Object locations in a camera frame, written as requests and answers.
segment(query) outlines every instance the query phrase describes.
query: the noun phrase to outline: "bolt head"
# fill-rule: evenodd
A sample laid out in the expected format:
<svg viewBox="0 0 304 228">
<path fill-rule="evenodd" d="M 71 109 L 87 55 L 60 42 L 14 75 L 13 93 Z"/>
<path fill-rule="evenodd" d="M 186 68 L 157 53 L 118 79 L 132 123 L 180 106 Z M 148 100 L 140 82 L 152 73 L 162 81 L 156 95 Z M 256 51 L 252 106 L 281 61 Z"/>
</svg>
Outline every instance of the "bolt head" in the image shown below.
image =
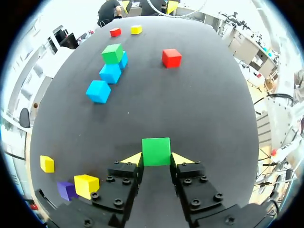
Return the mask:
<svg viewBox="0 0 304 228">
<path fill-rule="evenodd" d="M 184 185 L 191 185 L 191 184 L 192 184 L 192 180 L 189 179 L 189 178 L 187 178 L 187 179 L 185 179 L 185 180 L 183 181 L 183 184 L 184 184 Z"/>
<path fill-rule="evenodd" d="M 205 183 L 208 181 L 208 178 L 206 176 L 201 176 L 199 180 L 201 183 Z"/>
<path fill-rule="evenodd" d="M 198 208 L 200 206 L 200 200 L 199 199 L 193 199 L 190 203 L 191 207 Z"/>
<path fill-rule="evenodd" d="M 115 178 L 112 177 L 112 176 L 108 176 L 108 177 L 106 178 L 106 181 L 107 181 L 107 182 L 114 182 L 114 181 L 115 181 Z"/>
<path fill-rule="evenodd" d="M 131 184 L 131 181 L 128 178 L 124 178 L 123 185 L 129 185 Z"/>
<path fill-rule="evenodd" d="M 92 198 L 93 200 L 96 200 L 96 199 L 99 198 L 99 194 L 98 194 L 97 192 L 93 191 L 93 192 L 91 193 L 91 198 Z"/>
<path fill-rule="evenodd" d="M 117 199 L 114 199 L 113 204 L 116 207 L 121 208 L 124 205 L 124 201 L 122 199 L 117 198 Z"/>
<path fill-rule="evenodd" d="M 218 192 L 217 194 L 214 195 L 213 199 L 217 202 L 222 201 L 223 200 L 223 194 Z"/>
<path fill-rule="evenodd" d="M 229 216 L 226 217 L 225 223 L 227 225 L 231 226 L 231 225 L 235 224 L 235 222 L 236 222 L 236 218 L 235 217 L 233 217 L 231 215 L 229 215 Z"/>
</svg>

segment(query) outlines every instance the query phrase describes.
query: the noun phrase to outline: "blue cube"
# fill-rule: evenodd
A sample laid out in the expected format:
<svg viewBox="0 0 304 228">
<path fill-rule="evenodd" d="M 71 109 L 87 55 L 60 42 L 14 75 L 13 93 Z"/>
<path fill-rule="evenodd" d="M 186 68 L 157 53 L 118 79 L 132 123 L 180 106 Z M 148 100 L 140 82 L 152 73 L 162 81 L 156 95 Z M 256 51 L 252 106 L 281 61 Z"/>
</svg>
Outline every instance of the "blue cube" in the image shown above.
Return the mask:
<svg viewBox="0 0 304 228">
<path fill-rule="evenodd" d="M 111 92 L 110 86 L 106 81 L 92 81 L 86 91 L 86 95 L 94 102 L 105 104 Z"/>
<path fill-rule="evenodd" d="M 119 67 L 121 69 L 125 69 L 125 66 L 127 65 L 127 63 L 128 63 L 127 52 L 123 51 L 123 57 L 122 57 L 122 60 L 120 60 L 120 62 L 119 62 Z"/>
<path fill-rule="evenodd" d="M 101 79 L 109 84 L 116 84 L 121 74 L 118 64 L 105 64 L 99 72 Z"/>
</svg>

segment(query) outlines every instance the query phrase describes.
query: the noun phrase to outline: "yellow triangle marker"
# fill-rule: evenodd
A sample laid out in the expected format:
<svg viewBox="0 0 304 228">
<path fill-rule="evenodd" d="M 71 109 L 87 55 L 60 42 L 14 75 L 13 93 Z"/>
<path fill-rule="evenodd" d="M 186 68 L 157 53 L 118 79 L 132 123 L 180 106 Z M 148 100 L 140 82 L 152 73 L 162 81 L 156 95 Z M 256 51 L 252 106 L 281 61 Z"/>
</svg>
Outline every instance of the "yellow triangle marker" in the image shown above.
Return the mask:
<svg viewBox="0 0 304 228">
<path fill-rule="evenodd" d="M 171 154 L 173 156 L 173 159 L 174 159 L 174 162 L 176 165 L 183 164 L 183 163 L 194 163 L 194 161 L 184 158 L 184 157 L 178 155 L 177 153 L 171 153 Z"/>
<path fill-rule="evenodd" d="M 122 161 L 120 161 L 120 162 L 122 162 L 122 163 L 131 162 L 131 163 L 133 163 L 133 164 L 136 164 L 136 166 L 138 166 L 138 163 L 139 163 L 139 160 L 140 160 L 140 158 L 141 158 L 141 155 L 142 155 L 142 153 L 139 152 L 139 153 L 137 153 L 137 154 L 135 154 L 135 155 L 133 155 L 133 156 L 131 156 L 131 157 L 128 157 L 128 158 L 126 158 L 125 160 L 122 160 Z"/>
<path fill-rule="evenodd" d="M 168 1 L 168 7 L 167 7 L 167 14 L 172 13 L 174 10 L 177 9 L 178 1 Z"/>
<path fill-rule="evenodd" d="M 124 8 L 124 11 L 126 14 L 128 14 L 128 11 L 127 11 L 127 6 L 129 4 L 130 1 L 123 1 L 123 8 Z"/>
</svg>

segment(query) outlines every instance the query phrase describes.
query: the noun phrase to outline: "black table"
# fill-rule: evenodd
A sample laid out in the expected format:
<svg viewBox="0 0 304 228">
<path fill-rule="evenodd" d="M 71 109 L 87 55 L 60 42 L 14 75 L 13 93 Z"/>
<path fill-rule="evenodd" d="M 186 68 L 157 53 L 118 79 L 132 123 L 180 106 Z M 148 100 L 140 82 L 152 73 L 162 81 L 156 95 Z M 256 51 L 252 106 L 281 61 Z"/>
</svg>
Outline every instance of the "black table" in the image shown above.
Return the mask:
<svg viewBox="0 0 304 228">
<path fill-rule="evenodd" d="M 131 26 L 143 32 L 131 35 Z M 119 27 L 122 35 L 110 37 Z M 129 63 L 110 85 L 106 104 L 86 90 L 99 80 L 101 52 L 121 43 Z M 162 50 L 182 54 L 179 68 L 166 69 Z M 65 201 L 56 181 L 89 174 L 105 179 L 107 167 L 142 151 L 142 138 L 170 137 L 171 151 L 200 160 L 226 207 L 250 198 L 258 159 L 254 107 L 228 47 L 203 23 L 166 17 L 116 19 L 78 47 L 47 89 L 35 120 L 30 165 L 34 189 L 56 206 Z M 40 155 L 55 160 L 55 173 L 40 169 Z"/>
</svg>

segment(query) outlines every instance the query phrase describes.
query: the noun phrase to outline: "blocks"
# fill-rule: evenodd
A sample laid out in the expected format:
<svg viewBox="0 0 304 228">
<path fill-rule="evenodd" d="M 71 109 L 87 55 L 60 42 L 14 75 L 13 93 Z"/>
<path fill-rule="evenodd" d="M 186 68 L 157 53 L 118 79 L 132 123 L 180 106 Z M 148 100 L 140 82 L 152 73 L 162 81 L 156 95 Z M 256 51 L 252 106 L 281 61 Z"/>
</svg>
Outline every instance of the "blocks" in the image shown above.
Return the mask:
<svg viewBox="0 0 304 228">
<path fill-rule="evenodd" d="M 86 95 L 94 102 L 105 104 L 111 92 L 111 88 L 105 81 L 92 81 L 86 91 Z"/>
<path fill-rule="evenodd" d="M 179 67 L 182 55 L 176 49 L 162 51 L 162 62 L 167 68 Z"/>
<path fill-rule="evenodd" d="M 125 67 L 127 66 L 127 63 L 128 63 L 127 52 L 123 51 L 123 57 L 122 57 L 122 60 L 120 60 L 120 62 L 119 62 L 119 67 L 121 69 L 125 69 Z"/>
<path fill-rule="evenodd" d="M 40 156 L 40 167 L 46 173 L 55 172 L 55 163 L 54 160 L 48 156 Z"/>
<path fill-rule="evenodd" d="M 109 84 L 116 84 L 121 74 L 120 65 L 118 64 L 105 64 L 99 72 L 101 79 Z"/>
<path fill-rule="evenodd" d="M 88 200 L 91 199 L 91 193 L 98 191 L 99 179 L 89 175 L 78 175 L 74 177 L 76 193 Z"/>
<path fill-rule="evenodd" d="M 120 28 L 114 28 L 114 29 L 110 30 L 111 37 L 120 36 L 121 33 L 122 33 L 122 31 Z"/>
<path fill-rule="evenodd" d="M 131 27 L 131 34 L 138 35 L 143 31 L 142 29 L 141 25 L 134 25 Z"/>
<path fill-rule="evenodd" d="M 118 64 L 123 57 L 123 47 L 121 44 L 108 45 L 101 53 L 106 64 Z"/>
<path fill-rule="evenodd" d="M 77 198 L 75 185 L 69 182 L 57 182 L 57 188 L 62 198 L 72 201 L 72 197 Z"/>
<path fill-rule="evenodd" d="M 142 139 L 144 166 L 170 165 L 170 138 Z"/>
</svg>

